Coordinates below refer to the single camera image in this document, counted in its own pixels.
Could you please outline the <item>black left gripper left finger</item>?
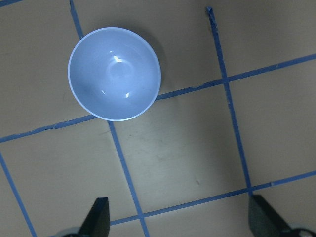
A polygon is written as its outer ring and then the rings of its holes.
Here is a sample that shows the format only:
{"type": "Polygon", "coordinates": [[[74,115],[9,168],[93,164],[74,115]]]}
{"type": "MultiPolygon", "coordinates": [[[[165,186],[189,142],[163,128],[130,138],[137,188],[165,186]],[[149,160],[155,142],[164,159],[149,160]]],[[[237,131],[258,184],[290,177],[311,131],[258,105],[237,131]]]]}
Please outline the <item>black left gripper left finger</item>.
{"type": "Polygon", "coordinates": [[[80,237],[107,237],[109,235],[109,200],[99,197],[94,202],[78,231],[80,237]]]}

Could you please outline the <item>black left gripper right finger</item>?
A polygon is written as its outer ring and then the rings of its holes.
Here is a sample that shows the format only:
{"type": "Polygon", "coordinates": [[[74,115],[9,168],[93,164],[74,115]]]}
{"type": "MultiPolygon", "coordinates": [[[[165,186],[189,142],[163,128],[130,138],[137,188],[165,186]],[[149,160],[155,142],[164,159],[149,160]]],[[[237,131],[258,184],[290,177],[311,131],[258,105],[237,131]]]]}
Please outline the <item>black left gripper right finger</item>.
{"type": "Polygon", "coordinates": [[[292,231],[261,195],[249,198],[248,225],[255,237],[290,237],[292,231]]]}

